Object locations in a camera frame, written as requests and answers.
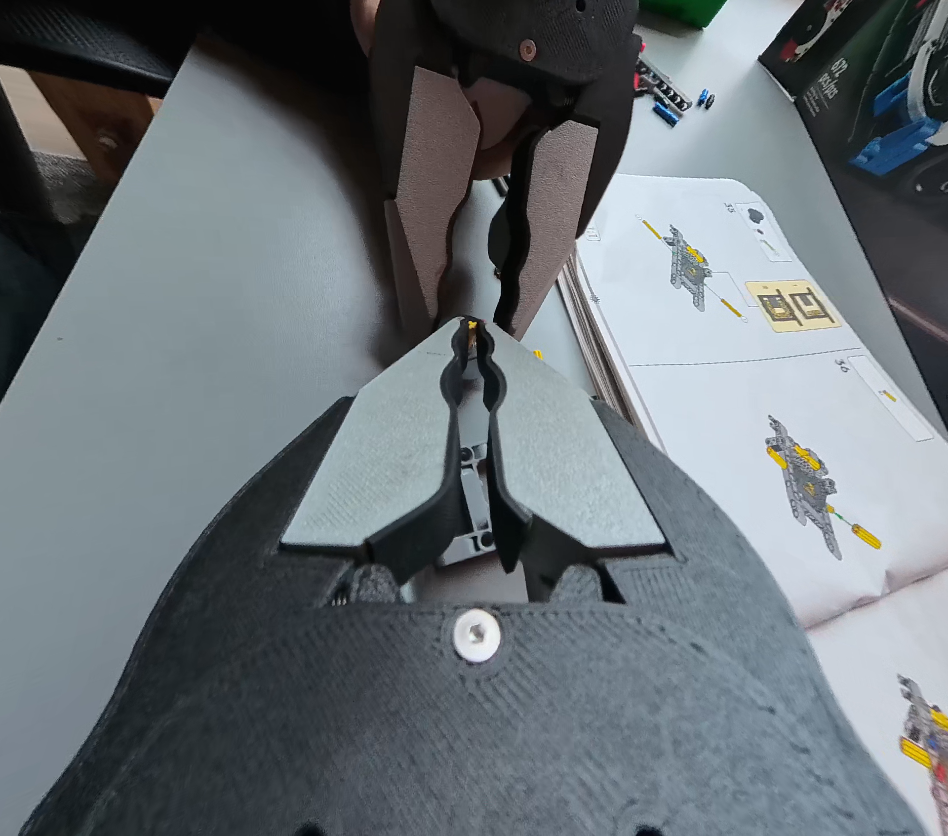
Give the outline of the brown wooden furniture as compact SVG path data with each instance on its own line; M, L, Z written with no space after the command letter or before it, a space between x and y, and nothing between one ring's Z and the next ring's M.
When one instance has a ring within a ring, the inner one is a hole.
M29 76L95 175L114 189L162 100L39 72Z

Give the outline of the person's dark trousers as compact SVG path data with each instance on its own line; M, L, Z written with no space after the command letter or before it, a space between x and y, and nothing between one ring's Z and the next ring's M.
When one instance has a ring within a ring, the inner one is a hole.
M1 217L1 394L5 395L92 231Z

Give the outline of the black mesh chair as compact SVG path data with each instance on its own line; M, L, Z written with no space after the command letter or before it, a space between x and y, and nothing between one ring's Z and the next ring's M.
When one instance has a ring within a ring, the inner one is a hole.
M183 60L119 24L53 0L1 1L5 66L163 98Z

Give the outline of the black lego set box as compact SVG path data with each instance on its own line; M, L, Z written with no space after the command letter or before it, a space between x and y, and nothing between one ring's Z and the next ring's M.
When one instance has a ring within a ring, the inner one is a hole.
M793 100L947 416L947 0L804 0L759 63Z

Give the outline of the lego instruction booklet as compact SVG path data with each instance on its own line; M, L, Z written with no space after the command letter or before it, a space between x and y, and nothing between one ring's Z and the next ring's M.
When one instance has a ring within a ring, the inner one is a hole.
M946 440L738 181L616 175L560 286L598 393L736 523L946 834Z

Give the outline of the pile of loose lego pieces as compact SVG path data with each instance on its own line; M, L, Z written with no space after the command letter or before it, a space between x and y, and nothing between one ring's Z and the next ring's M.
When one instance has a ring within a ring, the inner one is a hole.
M651 95L677 114L684 114L693 106L693 101L679 90L646 55L646 42L641 41L636 58L633 90L635 97Z

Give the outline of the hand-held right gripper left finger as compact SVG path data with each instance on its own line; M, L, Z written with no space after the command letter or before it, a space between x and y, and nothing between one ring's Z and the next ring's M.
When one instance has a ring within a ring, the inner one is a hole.
M463 533L468 333L468 318L449 321L358 392L283 548L379 565L404 585Z

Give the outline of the grey lego frame assembly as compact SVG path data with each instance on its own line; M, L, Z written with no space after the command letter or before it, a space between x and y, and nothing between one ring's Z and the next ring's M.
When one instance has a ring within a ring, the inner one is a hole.
M464 395L458 408L465 526L436 561L438 568L467 562L496 550L487 485L489 414L483 402L483 388L478 363L472 358L464 373Z

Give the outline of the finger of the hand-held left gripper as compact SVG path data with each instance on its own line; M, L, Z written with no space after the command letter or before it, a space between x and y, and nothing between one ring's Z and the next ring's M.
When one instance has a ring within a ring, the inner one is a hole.
M403 331L430 335L452 255L453 226L467 202L480 120L457 80L416 67L394 197L384 211Z
M515 339L526 334L575 248L597 138L596 127L566 121L515 152L488 235L501 282L493 321Z

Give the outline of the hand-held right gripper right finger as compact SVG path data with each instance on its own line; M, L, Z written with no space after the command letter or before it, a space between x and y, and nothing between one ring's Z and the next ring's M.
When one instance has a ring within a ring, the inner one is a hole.
M592 397L491 322L478 323L487 484L505 571L661 555L668 543Z

